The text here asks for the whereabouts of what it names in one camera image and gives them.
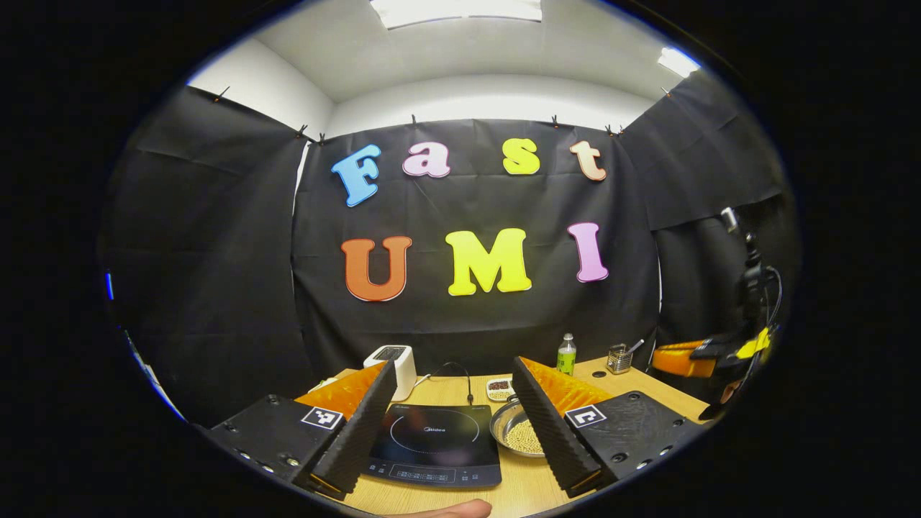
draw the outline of white toaster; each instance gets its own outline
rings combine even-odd
[[[415,360],[413,348],[409,346],[380,346],[365,358],[365,367],[381,363],[388,359],[393,360],[397,372],[397,391],[393,393],[391,401],[402,401],[409,397],[415,385]]]

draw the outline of letter m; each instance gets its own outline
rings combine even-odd
[[[524,230],[503,229],[495,236],[492,251],[487,252],[473,232],[461,230],[445,236],[445,241],[454,249],[454,284],[448,287],[448,293],[455,296],[476,293],[476,285],[470,280],[471,272],[488,293],[500,269],[502,278],[496,285],[499,291],[530,289],[521,247],[524,238]]]

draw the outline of beans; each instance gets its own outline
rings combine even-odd
[[[543,453],[541,443],[537,440],[534,427],[530,421],[521,421],[506,434],[506,443],[524,453]]]

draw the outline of ceiling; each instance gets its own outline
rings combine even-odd
[[[306,2],[255,34],[335,102],[471,74],[563,77],[657,100],[681,77],[667,43],[596,0],[542,0],[543,20],[457,18],[387,30],[368,0]]]

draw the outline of wooden table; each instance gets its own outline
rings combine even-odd
[[[694,422],[706,408],[706,403],[668,386],[642,371],[631,369],[624,374],[613,375],[609,371],[603,378],[593,378],[594,371],[605,371],[606,358],[582,361],[576,364],[574,376],[591,383],[611,395],[617,396],[632,390],[646,393],[675,412]],[[337,378],[354,372],[346,369]],[[503,403],[496,403],[486,397],[486,382],[494,378],[509,377],[511,374],[471,376],[471,390],[474,405],[489,405],[495,412]],[[466,405],[466,377],[432,377],[413,389],[409,398],[401,401],[408,405]],[[493,488],[480,489],[431,489],[391,482],[381,478],[362,475],[355,492],[345,498],[345,504],[375,514],[396,514],[440,509],[472,499],[483,499],[493,505],[491,518],[513,518],[527,516],[563,505],[570,499],[556,485],[554,474],[546,459],[533,459],[516,455],[499,445],[499,464],[502,483]]]

